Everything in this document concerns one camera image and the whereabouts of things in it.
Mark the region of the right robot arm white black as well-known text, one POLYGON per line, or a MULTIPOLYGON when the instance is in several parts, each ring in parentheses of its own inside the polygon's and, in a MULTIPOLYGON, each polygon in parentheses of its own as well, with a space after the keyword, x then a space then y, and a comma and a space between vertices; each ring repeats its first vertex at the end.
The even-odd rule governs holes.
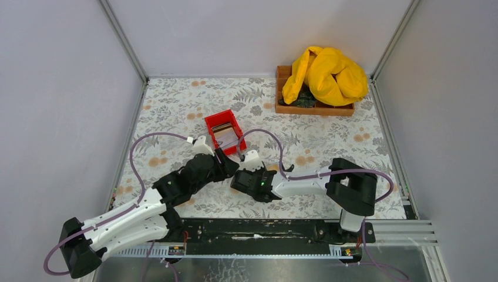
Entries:
POLYGON ((373 170, 335 158, 331 165, 312 173, 289 172, 282 176, 264 167, 254 172, 239 170, 230 187, 264 203, 309 194, 328 196, 342 209, 340 229, 357 233, 364 219, 374 215, 377 182, 373 170))

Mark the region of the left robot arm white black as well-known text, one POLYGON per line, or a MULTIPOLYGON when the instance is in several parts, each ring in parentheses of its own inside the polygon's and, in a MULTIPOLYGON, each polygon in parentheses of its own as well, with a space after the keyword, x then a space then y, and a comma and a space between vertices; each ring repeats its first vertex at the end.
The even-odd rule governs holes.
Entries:
POLYGON ((147 241, 184 241, 183 221, 174 208, 205 185, 233 177, 238 168, 221 149, 199 153, 154 182, 142 197, 90 220, 67 220, 59 241, 69 275, 86 276, 112 254, 147 241))

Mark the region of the red plastic bin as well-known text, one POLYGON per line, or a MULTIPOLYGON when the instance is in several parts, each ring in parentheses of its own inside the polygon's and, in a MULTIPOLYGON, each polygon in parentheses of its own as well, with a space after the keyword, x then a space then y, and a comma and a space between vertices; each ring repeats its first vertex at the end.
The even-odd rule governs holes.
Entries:
POLYGON ((239 127, 234 113, 229 109, 204 118, 215 148, 220 148, 226 155, 237 153, 239 139, 243 131, 239 127))

